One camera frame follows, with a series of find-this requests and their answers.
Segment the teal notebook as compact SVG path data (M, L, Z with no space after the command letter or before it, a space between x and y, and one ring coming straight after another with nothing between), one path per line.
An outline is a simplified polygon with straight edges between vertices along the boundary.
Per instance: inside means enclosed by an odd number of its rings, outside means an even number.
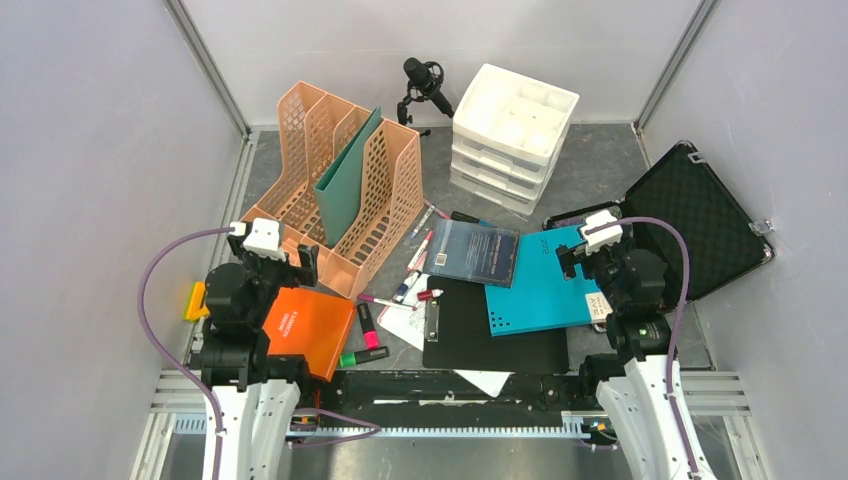
M565 281L555 253L560 245L580 242L576 226L521 237L512 286L485 287L492 336L590 324L585 295L601 291L580 269L577 278Z

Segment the dark blue hardcover book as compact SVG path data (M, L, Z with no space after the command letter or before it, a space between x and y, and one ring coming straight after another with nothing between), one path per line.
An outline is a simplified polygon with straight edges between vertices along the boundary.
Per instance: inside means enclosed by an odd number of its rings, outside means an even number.
M515 231L442 219L433 230L422 271L510 288L519 244L520 234Z

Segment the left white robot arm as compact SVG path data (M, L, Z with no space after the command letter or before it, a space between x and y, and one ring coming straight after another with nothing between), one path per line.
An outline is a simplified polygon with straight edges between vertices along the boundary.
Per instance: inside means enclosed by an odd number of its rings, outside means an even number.
M276 222L236 222L227 241L236 259L206 277L200 376L208 420L203 478L275 477L288 424L314 394L302 354L272 355L263 326L283 288L318 281L315 246L292 265Z

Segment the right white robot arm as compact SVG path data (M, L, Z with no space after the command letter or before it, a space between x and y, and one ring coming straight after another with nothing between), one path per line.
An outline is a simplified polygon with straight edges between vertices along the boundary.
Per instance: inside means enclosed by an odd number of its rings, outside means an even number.
M577 392L603 408L616 446L635 479L712 479L683 397L673 329L664 311L666 263L642 249L585 243L561 245L556 254L567 280L594 281L612 309L607 336L613 353L589 355Z

